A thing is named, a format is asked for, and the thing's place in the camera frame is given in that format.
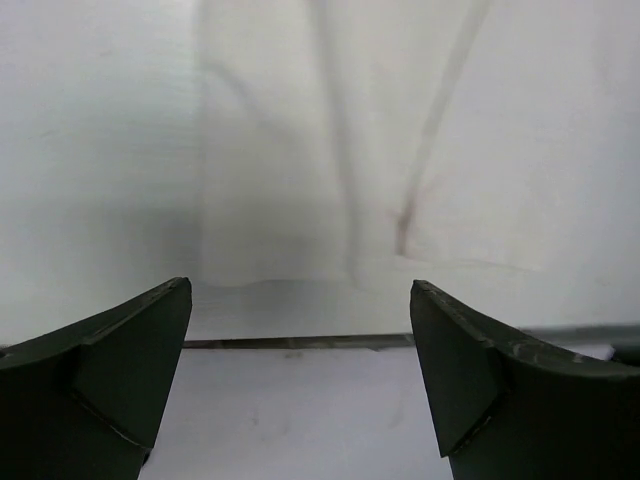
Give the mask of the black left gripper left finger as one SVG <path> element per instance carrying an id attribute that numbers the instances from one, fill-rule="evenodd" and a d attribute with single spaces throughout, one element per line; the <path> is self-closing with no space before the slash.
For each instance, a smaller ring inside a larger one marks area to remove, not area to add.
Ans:
<path id="1" fill-rule="evenodd" d="M 2 478 L 138 478 L 155 446 L 191 311 L 191 282 L 177 277 L 2 349 Z"/>

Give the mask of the white and green t-shirt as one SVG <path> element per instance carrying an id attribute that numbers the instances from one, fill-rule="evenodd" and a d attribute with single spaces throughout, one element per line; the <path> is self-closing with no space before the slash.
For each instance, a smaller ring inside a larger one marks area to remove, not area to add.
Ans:
<path id="1" fill-rule="evenodd" d="M 205 282 L 552 268 L 631 213 L 635 1 L 205 1 Z"/>

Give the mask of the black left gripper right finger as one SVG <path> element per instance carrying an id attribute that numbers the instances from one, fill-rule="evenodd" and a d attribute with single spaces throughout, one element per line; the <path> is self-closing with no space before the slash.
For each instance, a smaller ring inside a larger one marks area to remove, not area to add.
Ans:
<path id="1" fill-rule="evenodd" d="M 413 283 L 410 317 L 440 455 L 456 479 L 635 479 L 639 350 L 539 340 Z"/>

